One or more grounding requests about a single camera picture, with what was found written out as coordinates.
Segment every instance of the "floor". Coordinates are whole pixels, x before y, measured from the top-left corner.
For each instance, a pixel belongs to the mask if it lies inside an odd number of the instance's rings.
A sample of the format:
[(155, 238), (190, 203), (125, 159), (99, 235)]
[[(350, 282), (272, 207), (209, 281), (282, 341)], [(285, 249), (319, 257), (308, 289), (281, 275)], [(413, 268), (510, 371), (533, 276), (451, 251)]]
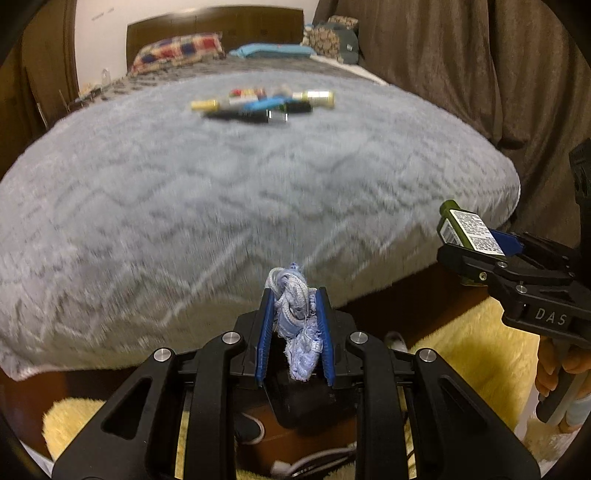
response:
[[(486, 296), (485, 288), (461, 286), (455, 275), (434, 265), (384, 291), (353, 301), (342, 310), (354, 316), (359, 329), (379, 338), (397, 330), (410, 346)], [(23, 442), (48, 455), (41, 431), (43, 414), (53, 403), (67, 397), (105, 400), (132, 371), (51, 372), (15, 382), (0, 370), (0, 409)], [(245, 466), (261, 473), (268, 472), (277, 459), (292, 463), (355, 440), (355, 419), (306, 435), (282, 428), (264, 402), (253, 404), (249, 412), (263, 421), (267, 435), (260, 444), (243, 447), (241, 457), (248, 459)]]

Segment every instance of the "yellow battery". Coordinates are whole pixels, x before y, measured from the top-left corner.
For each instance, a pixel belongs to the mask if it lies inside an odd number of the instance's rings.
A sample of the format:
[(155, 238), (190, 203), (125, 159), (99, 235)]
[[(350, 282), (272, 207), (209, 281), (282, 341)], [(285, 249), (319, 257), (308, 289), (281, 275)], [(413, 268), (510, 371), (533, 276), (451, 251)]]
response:
[(309, 102), (311, 106), (335, 107), (335, 93), (330, 90), (307, 90), (306, 92), (293, 93), (294, 100)]

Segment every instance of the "blue marker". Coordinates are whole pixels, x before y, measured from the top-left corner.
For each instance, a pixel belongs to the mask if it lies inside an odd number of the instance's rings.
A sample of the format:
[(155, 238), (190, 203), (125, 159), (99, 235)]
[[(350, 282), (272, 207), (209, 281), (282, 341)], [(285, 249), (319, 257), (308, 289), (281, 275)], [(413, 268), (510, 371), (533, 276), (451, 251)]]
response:
[(277, 96), (259, 100), (258, 102), (247, 103), (242, 106), (243, 112), (258, 112), (259, 110), (273, 110), (291, 100), (286, 96)]

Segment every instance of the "gray fluffy blanket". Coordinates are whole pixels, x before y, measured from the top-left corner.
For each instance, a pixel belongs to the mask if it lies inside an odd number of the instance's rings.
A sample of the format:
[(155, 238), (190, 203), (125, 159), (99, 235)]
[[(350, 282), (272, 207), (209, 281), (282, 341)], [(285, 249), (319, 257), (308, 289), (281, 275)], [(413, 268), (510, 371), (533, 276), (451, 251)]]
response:
[[(335, 90), (337, 107), (284, 127), (189, 108), (282, 83)], [(0, 365), (25, 378), (198, 348), (292, 261), (340, 306), (435, 262), (442, 201), (498, 226), (518, 197), (511, 162), (473, 129), (365, 80), (235, 73), (101, 103), (0, 184)]]

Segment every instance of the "blue rope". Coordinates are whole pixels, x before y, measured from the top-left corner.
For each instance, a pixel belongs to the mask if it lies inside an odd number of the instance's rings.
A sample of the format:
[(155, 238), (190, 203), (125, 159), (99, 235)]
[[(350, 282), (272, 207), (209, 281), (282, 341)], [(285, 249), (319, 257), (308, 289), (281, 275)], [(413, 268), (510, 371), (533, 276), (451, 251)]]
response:
[(274, 268), (265, 288), (275, 295), (275, 328), (286, 341), (285, 355), (290, 375), (306, 381), (312, 375), (320, 354), (322, 338), (316, 317), (316, 289), (309, 288), (300, 267)]

